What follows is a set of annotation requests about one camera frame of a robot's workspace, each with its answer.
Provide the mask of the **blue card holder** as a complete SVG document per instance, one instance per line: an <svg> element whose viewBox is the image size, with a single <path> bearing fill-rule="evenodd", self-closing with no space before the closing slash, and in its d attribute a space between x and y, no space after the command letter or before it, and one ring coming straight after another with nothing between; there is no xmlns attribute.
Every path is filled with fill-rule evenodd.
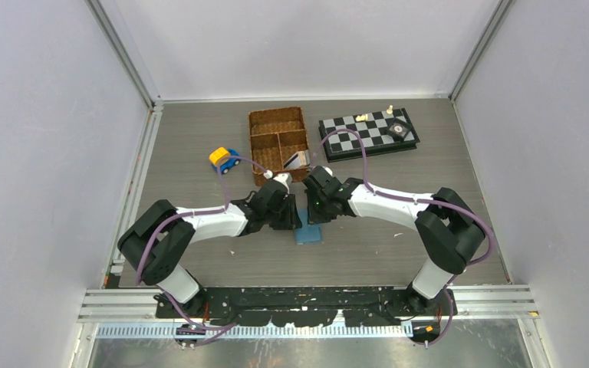
<svg viewBox="0 0 589 368"><path fill-rule="evenodd" d="M295 242L297 245L308 245L322 242L321 224L308 223L308 210L299 209L298 216L302 226L294 230Z"/></svg>

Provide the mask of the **brown wicker basket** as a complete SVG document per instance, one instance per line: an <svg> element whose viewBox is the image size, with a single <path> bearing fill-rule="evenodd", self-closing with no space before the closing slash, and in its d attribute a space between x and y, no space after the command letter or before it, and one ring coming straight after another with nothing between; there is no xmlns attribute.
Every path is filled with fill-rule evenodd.
<svg viewBox="0 0 589 368"><path fill-rule="evenodd" d="M289 173L293 182L300 182L308 168L288 169L286 162L294 154L309 149L308 131L300 107L256 110L248 114L249 146L254 182L265 183L261 167L277 175Z"/></svg>

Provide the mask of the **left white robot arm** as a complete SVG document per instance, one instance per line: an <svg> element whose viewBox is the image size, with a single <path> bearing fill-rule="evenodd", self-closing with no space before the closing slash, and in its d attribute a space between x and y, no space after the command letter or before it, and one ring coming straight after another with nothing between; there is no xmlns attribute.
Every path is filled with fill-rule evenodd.
<svg viewBox="0 0 589 368"><path fill-rule="evenodd" d="M205 298L200 283L179 265L187 246L210 238L250 235L266 225L274 230L300 228L290 182L288 174L278 174L226 208L185 209L158 200L119 238L117 248L141 272L144 284L162 288L172 295L178 311L196 317Z"/></svg>

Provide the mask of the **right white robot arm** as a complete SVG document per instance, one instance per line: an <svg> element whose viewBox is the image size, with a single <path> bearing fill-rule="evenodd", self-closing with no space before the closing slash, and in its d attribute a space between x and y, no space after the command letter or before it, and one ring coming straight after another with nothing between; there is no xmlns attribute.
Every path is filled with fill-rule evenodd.
<svg viewBox="0 0 589 368"><path fill-rule="evenodd" d="M328 223L339 216L381 219L417 231L427 260L408 287L407 304L416 314L428 314L437 294L476 262L475 253L492 230L452 189L415 194L371 185L365 179L341 182L325 166L304 178L308 216L312 223Z"/></svg>

